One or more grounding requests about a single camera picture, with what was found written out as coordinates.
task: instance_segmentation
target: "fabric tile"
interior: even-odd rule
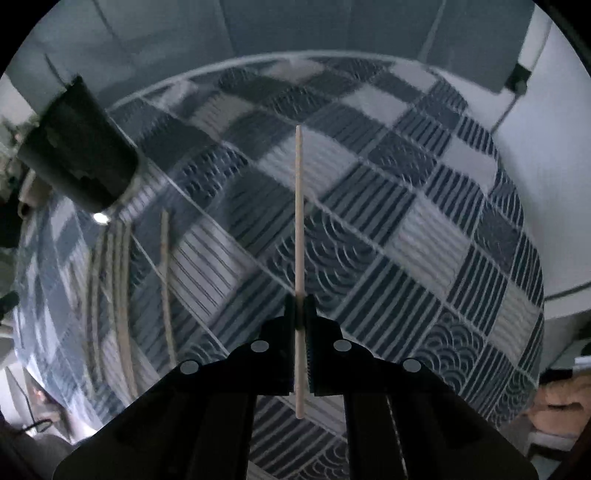
[[[474,241],[491,255],[503,272],[511,273],[519,232],[488,202],[482,209]]]
[[[339,143],[305,126],[303,137],[304,195],[320,197],[357,163],[357,158]],[[296,136],[287,137],[268,152],[256,167],[278,182],[295,189]]]
[[[397,61],[389,71],[409,85],[427,93],[437,82],[437,77],[416,62]]]
[[[447,148],[451,135],[439,122],[414,110],[408,111],[395,125],[403,136],[411,138],[436,157]]]
[[[126,223],[132,223],[139,217],[168,185],[166,176],[151,163],[143,166],[143,171],[138,174],[137,182],[135,194],[125,202],[119,213],[119,217]]]
[[[380,256],[335,319],[375,354],[397,362],[409,356],[440,305],[404,270]]]
[[[197,86],[188,80],[180,80],[165,91],[153,93],[147,98],[156,107],[189,120],[214,93],[213,86]]]
[[[171,116],[147,104],[141,98],[121,105],[110,111],[109,115],[127,136],[136,144],[153,129],[165,124]]]
[[[261,70],[263,75],[289,83],[303,83],[324,70],[321,63],[301,58],[280,60]]]
[[[541,307],[544,301],[544,284],[540,256],[525,233],[519,238],[511,280],[526,292],[534,305]]]
[[[265,321],[283,315],[287,294],[279,283],[257,269],[229,296],[211,322],[212,333],[227,350],[234,350],[256,338]]]
[[[379,88],[390,95],[394,95],[396,98],[406,103],[413,103],[423,95],[420,90],[396,77],[396,75],[392,75],[390,72],[381,73],[374,78],[371,83],[376,88]]]
[[[440,122],[445,128],[453,131],[460,121],[460,114],[436,101],[433,97],[425,96],[421,98],[416,108],[432,116]]]
[[[452,138],[447,150],[439,159],[452,170],[474,180],[487,195],[493,188],[498,164],[487,155],[473,151],[458,138]]]
[[[408,108],[407,103],[367,84],[341,101],[387,127],[391,127]]]
[[[487,420],[496,428],[509,423],[526,408],[534,388],[535,385],[524,374],[514,371]]]
[[[359,154],[384,129],[356,109],[338,103],[323,108],[306,122],[307,126],[334,138],[348,150]]]
[[[367,82],[376,74],[383,71],[389,64],[380,60],[341,57],[328,60],[326,65],[360,82]]]
[[[171,179],[195,203],[207,208],[228,181],[247,165],[243,156],[217,145],[190,155],[182,170],[171,175]]]
[[[201,213],[172,185],[167,186],[156,202],[150,204],[134,225],[134,235],[155,265],[160,263],[160,224],[162,212],[168,219],[168,247],[174,249]]]
[[[469,248],[470,239],[419,195],[385,249],[421,285],[446,299]]]
[[[275,113],[303,122],[330,102],[303,87],[294,86],[268,99],[264,105]]]
[[[324,70],[304,83],[306,88],[331,97],[343,96],[355,90],[359,85],[358,81],[331,70]]]
[[[68,220],[74,216],[76,211],[74,203],[68,197],[60,196],[59,198],[56,207],[50,213],[51,236],[56,242]]]
[[[217,93],[195,110],[189,121],[210,137],[219,140],[237,118],[253,109],[253,104],[239,97]]]
[[[487,345],[462,396],[474,410],[487,418],[513,373],[514,369],[507,357],[492,345]]]
[[[254,263],[224,230],[201,217],[171,252],[170,289],[203,323],[223,304]]]
[[[203,131],[169,117],[143,134],[138,146],[166,173],[182,157],[211,143]]]
[[[482,335],[468,328],[444,307],[412,357],[424,363],[459,394],[485,343]]]
[[[519,194],[507,172],[499,166],[496,172],[495,186],[489,193],[489,199],[514,225],[523,225],[523,208]]]
[[[292,227],[294,193],[263,172],[245,168],[227,182],[207,211],[242,247],[258,256]]]
[[[59,238],[56,239],[57,261],[60,265],[68,259],[81,236],[76,215],[72,214],[63,226]]]
[[[488,335],[505,295],[507,280],[484,255],[470,247],[447,301]]]
[[[425,194],[467,236],[472,236],[485,201],[476,183],[460,173],[440,166],[426,186]]]
[[[527,346],[519,360],[519,368],[537,378],[540,373],[540,355],[542,353],[542,341],[544,339],[544,314],[540,313],[535,322],[534,331],[531,334]]]
[[[328,314],[357,283],[376,257],[375,251],[321,210],[304,218],[306,239],[306,292],[316,297]],[[266,261],[267,268],[286,284],[294,285],[294,233],[279,243]]]
[[[517,366],[519,363],[539,314],[539,308],[529,301],[525,293],[513,282],[509,282],[489,341],[513,365]]]
[[[287,478],[324,453],[335,437],[274,397],[260,397],[255,407],[249,459],[276,478]]]
[[[291,84],[270,77],[245,73],[242,70],[236,75],[224,73],[218,82],[221,91],[245,99],[248,102],[259,103],[288,89]]]
[[[439,78],[437,83],[429,90],[429,95],[435,98],[438,102],[441,102],[460,113],[468,106],[468,102],[464,100],[464,97],[461,96],[460,92],[442,78]]]
[[[496,149],[492,135],[472,118],[468,116],[462,118],[456,135],[473,150],[486,154],[494,159],[499,158],[499,152]]]
[[[421,187],[436,165],[434,158],[394,132],[387,133],[367,158],[413,187]]]
[[[295,127],[269,113],[255,111],[235,121],[222,138],[251,160],[258,160]]]
[[[403,185],[358,164],[322,198],[322,203],[368,238],[384,245],[413,200],[414,195]]]

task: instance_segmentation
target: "gray circular marker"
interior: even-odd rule
[[[251,350],[256,353],[263,353],[269,350],[269,343],[264,340],[255,340],[251,343]]]
[[[181,373],[184,375],[194,374],[199,370],[199,364],[195,360],[187,360],[181,364]]]
[[[351,342],[344,339],[337,340],[335,343],[333,343],[333,347],[335,347],[335,350],[338,352],[348,352],[351,350]]]
[[[412,374],[417,373],[421,369],[421,362],[414,358],[408,358],[402,363],[402,367]]]

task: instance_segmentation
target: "striped pattern square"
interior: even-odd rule
[[[293,86],[280,95],[267,100],[264,106],[291,120],[303,122],[329,103],[330,101],[326,98],[303,87]]]
[[[452,137],[441,163],[474,180],[486,195],[495,184],[498,164],[487,155],[474,152],[462,140]]]
[[[439,78],[437,83],[429,90],[429,95],[438,102],[447,105],[454,110],[462,113],[468,106],[468,102],[464,100],[464,97],[452,87],[449,82],[443,78]]]
[[[487,418],[514,371],[509,359],[488,344],[484,347],[462,396],[474,410]]]
[[[211,95],[201,108],[195,109],[188,120],[215,140],[240,116],[254,110],[254,105],[225,93]]]
[[[207,208],[226,183],[247,165],[242,155],[216,145],[191,155],[171,178],[191,200]]]
[[[495,186],[489,193],[489,199],[514,225],[523,225],[523,208],[519,201],[517,188],[504,168],[496,172]]]
[[[254,111],[241,116],[222,135],[250,160],[259,160],[292,133],[294,127],[269,113]]]
[[[256,338],[263,322],[283,315],[287,294],[279,282],[257,269],[227,297],[210,329],[231,352]]]
[[[306,293],[316,297],[318,309],[332,312],[376,257],[375,251],[334,217],[314,210],[304,218]],[[270,253],[266,266],[285,285],[294,287],[294,233]]]
[[[470,248],[470,239],[419,195],[386,252],[440,299],[446,299]]]
[[[255,407],[249,459],[276,478],[288,478],[320,457],[335,437],[274,397],[260,397]]]
[[[443,307],[436,322],[411,354],[437,374],[456,394],[476,366],[486,339]]]
[[[335,319],[375,354],[397,362],[410,355],[440,306],[404,270],[378,257]]]
[[[304,86],[329,97],[341,97],[355,90],[359,86],[359,82],[331,70],[324,70],[306,81]]]
[[[416,104],[416,108],[432,116],[448,130],[453,131],[460,121],[460,114],[442,105],[431,96],[421,98]]]
[[[480,245],[507,275],[511,273],[519,232],[488,202],[485,203],[474,241]]]
[[[146,98],[166,112],[184,120],[189,120],[199,108],[214,94],[212,86],[197,86],[188,80],[173,83],[166,90],[159,90]]]
[[[525,291],[527,297],[536,305],[541,307],[544,301],[544,284],[542,267],[538,251],[527,238],[521,233],[515,254],[515,262],[511,270],[511,280]]]
[[[372,85],[406,103],[413,103],[423,93],[412,85],[392,75],[390,72],[383,72],[371,81]]]
[[[409,110],[395,125],[395,130],[410,138],[436,157],[440,157],[449,143],[448,130],[432,118]]]
[[[207,324],[253,270],[254,263],[236,241],[202,217],[171,253],[170,289],[193,317]]]
[[[293,227],[294,194],[250,167],[226,183],[207,211],[243,248],[258,256]]]
[[[389,64],[380,60],[354,59],[341,57],[329,59],[325,65],[360,82],[367,82]]]
[[[425,188],[425,194],[467,236],[472,236],[485,201],[476,183],[441,165]]]
[[[304,195],[321,197],[355,164],[357,157],[333,139],[302,127]],[[290,135],[260,159],[256,167],[267,175],[295,190],[296,136]]]
[[[341,102],[382,122],[387,127],[391,127],[408,108],[408,104],[402,100],[367,84],[343,98]]]
[[[544,314],[540,313],[536,320],[527,346],[519,360],[519,368],[537,378],[540,373],[540,355],[542,353],[542,341],[544,339]]]
[[[160,229],[155,225],[160,225],[163,210],[169,214],[168,245],[171,250],[201,216],[201,212],[170,184],[160,193],[157,201],[143,211],[135,222],[133,233],[156,265],[160,263]]]
[[[421,187],[436,165],[433,157],[395,132],[387,133],[367,158],[381,170],[413,187]]]
[[[498,160],[499,151],[492,140],[492,135],[474,119],[465,116],[456,135],[474,150]]]
[[[489,341],[515,366],[519,363],[539,314],[539,308],[529,301],[525,293],[509,282]]]
[[[310,128],[334,138],[353,153],[360,154],[381,135],[384,126],[350,106],[332,103],[307,122]]]
[[[261,74],[277,80],[283,80],[289,83],[304,83],[310,77],[318,75],[324,71],[321,63],[308,60],[293,58],[289,60],[280,60],[270,67],[261,70]]]
[[[447,301],[488,335],[505,295],[507,280],[494,264],[470,247]]]
[[[358,164],[322,203],[374,242],[385,245],[414,200],[406,187]]]

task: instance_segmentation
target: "checkered fabric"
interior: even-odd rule
[[[187,75],[111,115],[147,158],[121,212],[134,225],[139,393],[169,369],[156,272],[163,209],[179,361],[222,359],[282,313],[294,288],[302,124],[306,290],[320,313],[381,358],[420,359],[496,426],[526,404],[543,334],[540,260],[491,134],[439,75],[402,60],[277,58]],[[94,426],[133,400],[103,288],[102,381],[85,356],[81,285],[99,230],[54,195],[23,229],[17,275],[20,359]],[[307,402],[299,421],[292,398],[259,399],[251,478],[348,477],[342,399]]]

